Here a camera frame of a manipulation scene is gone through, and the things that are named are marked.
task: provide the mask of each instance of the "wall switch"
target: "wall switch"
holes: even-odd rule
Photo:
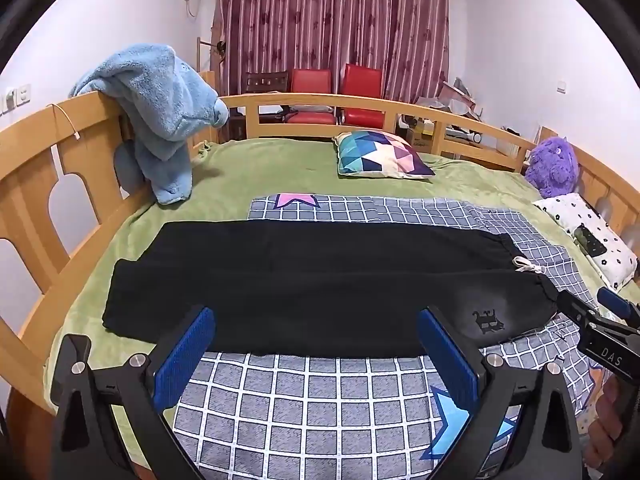
[[[18,87],[16,106],[27,104],[29,101],[31,101],[31,85],[26,84]]]

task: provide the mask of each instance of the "metal screw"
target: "metal screw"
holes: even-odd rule
[[[499,368],[504,364],[504,359],[502,358],[502,356],[499,356],[498,354],[489,354],[486,357],[486,361],[487,363],[489,363],[489,365],[491,365],[494,368]]]
[[[146,356],[144,354],[135,354],[131,356],[129,359],[129,364],[134,368],[140,368],[146,361]]]
[[[562,369],[559,367],[558,363],[547,363],[546,369],[549,370],[553,375],[558,375]]]
[[[82,372],[84,372],[85,368],[86,365],[82,361],[78,361],[71,367],[71,373],[73,373],[74,375],[81,374]]]

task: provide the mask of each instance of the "star pattern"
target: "star pattern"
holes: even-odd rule
[[[451,399],[451,396],[447,392],[439,388],[432,388],[432,391],[442,418],[442,427],[433,439],[431,445],[420,457],[422,460],[439,459],[445,456],[449,447],[451,447],[451,444],[453,444],[458,437],[469,418],[469,413],[465,410],[460,410],[459,407],[453,403],[453,399]],[[505,418],[494,442],[502,440],[513,431],[514,427],[515,422]]]
[[[280,193],[276,197],[276,205],[274,206],[274,209],[281,209],[293,202],[300,202],[315,208],[320,207],[318,200],[314,195],[308,193]]]

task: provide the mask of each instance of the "blue gripper pad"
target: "blue gripper pad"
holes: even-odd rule
[[[429,310],[418,314],[418,337],[455,405],[466,412],[475,412],[479,399],[478,377]]]
[[[203,308],[156,369],[153,402],[158,413],[178,403],[198,362],[211,344],[215,331],[213,312]]]
[[[621,298],[605,286],[598,291],[598,302],[612,311],[620,319],[628,320],[631,317],[632,303]]]

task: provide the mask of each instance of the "wooden chair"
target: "wooden chair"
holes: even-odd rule
[[[245,72],[242,76],[241,88],[243,94],[288,92],[289,72],[265,72],[263,74]],[[286,112],[261,114],[260,122],[262,124],[279,124],[285,115]],[[228,126],[230,139],[246,139],[246,120],[244,115],[239,114],[237,110],[230,110]]]
[[[340,92],[345,95],[380,99],[382,97],[382,70],[347,63],[344,66]],[[379,111],[362,108],[344,109],[342,124],[380,130],[384,127],[384,123],[385,115]]]
[[[313,94],[331,93],[331,71],[294,68],[291,76],[291,91]],[[335,124],[331,107],[304,106],[292,108],[293,113],[285,118],[289,124]]]
[[[243,94],[265,94],[267,92],[288,92],[289,72],[266,72],[253,74],[245,72],[242,76]]]

